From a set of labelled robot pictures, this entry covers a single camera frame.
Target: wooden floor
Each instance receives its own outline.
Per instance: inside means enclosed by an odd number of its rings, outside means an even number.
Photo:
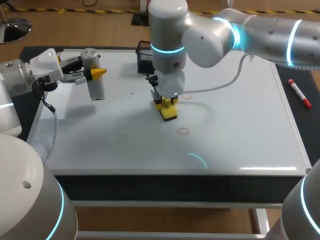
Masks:
[[[219,10],[222,0],[188,0],[193,11]],[[80,0],[13,0],[20,8],[82,8]],[[320,9],[319,0],[236,0],[240,10]],[[94,9],[139,9],[139,0],[100,0]],[[0,45],[0,62],[18,58],[24,46],[122,46],[135,47],[149,39],[149,28],[131,26],[130,14],[67,12],[10,12],[8,17],[32,22],[30,35],[20,41]],[[320,21],[320,14],[281,14],[278,17]],[[320,74],[313,73],[318,87]],[[77,207],[79,230],[198,233],[254,233],[248,209]],[[270,209],[270,225],[280,216]]]

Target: table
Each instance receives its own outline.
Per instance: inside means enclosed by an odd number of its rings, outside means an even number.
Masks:
[[[230,206],[231,205],[235,205],[235,203],[234,202],[232,202],[232,201],[230,201],[229,202],[230,203]]]

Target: whiteboard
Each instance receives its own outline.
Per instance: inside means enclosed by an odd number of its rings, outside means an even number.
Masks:
[[[65,49],[62,60],[81,50]],[[91,101],[86,84],[59,83],[47,102],[59,130],[48,164],[55,175],[290,175],[310,162],[276,66],[244,60],[238,80],[223,89],[179,96],[178,118],[165,122],[151,85],[137,72],[134,50],[98,50],[105,100]],[[212,68],[187,57],[185,90],[206,89],[235,76],[242,52],[230,52]],[[46,159],[54,133],[43,108],[28,142]]]

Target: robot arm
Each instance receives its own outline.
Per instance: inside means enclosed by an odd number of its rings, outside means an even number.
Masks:
[[[44,91],[51,92],[58,87],[58,81],[61,81],[76,85],[87,83],[92,100],[104,99],[101,76],[106,71],[100,68],[98,53],[93,48],[86,48],[81,56],[64,61],[50,48],[30,62],[23,63],[20,59],[15,59],[0,64],[0,134],[17,137],[22,131],[11,97],[31,92],[36,83]]]
[[[186,54],[202,68],[213,67],[230,51],[239,50],[290,68],[320,69],[318,22],[247,15],[234,9],[207,18],[189,12],[185,0],[152,0],[148,10],[157,90],[167,98],[184,92],[180,72]]]

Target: yellow block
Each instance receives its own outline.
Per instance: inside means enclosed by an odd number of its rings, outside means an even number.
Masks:
[[[157,109],[159,112],[160,112],[160,110],[161,110],[161,106],[162,106],[161,103],[155,104],[155,107],[156,107],[156,109]]]
[[[59,9],[58,14],[63,14],[64,12],[66,12],[67,10],[65,9]]]
[[[309,11],[309,10],[305,10],[304,12],[305,12],[306,14],[316,14],[315,12]]]
[[[107,72],[107,69],[104,69],[104,68],[93,68],[93,69],[90,70],[90,72],[91,72],[92,80],[97,80],[103,74],[105,74]]]
[[[164,120],[171,120],[177,118],[177,110],[174,105],[171,103],[171,99],[163,98],[162,99],[162,106],[160,113]]]

